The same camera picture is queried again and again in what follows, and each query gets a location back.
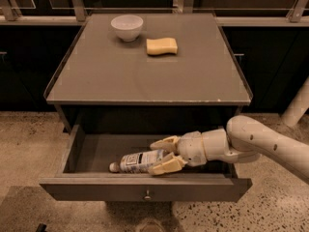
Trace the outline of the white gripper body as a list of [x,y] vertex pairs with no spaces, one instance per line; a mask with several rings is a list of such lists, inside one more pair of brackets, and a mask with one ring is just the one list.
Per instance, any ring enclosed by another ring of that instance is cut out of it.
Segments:
[[202,134],[199,131],[184,134],[178,141],[178,154],[191,167],[207,162]]

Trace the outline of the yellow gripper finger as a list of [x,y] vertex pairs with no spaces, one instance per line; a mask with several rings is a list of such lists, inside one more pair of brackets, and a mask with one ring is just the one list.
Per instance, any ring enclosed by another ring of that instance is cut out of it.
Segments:
[[178,142],[180,138],[176,135],[157,140],[150,145],[152,150],[165,150],[169,153],[176,154],[178,152]]
[[186,160],[174,153],[167,155],[156,154],[151,157],[148,173],[153,176],[174,173],[182,170],[186,164]]

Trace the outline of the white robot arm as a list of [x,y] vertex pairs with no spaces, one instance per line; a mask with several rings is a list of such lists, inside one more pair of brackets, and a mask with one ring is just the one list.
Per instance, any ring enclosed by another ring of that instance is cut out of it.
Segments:
[[264,155],[309,182],[309,145],[244,115],[230,118],[224,129],[169,136],[150,148],[167,152],[149,168],[152,175],[177,172],[187,165],[201,166],[211,160],[250,162]]

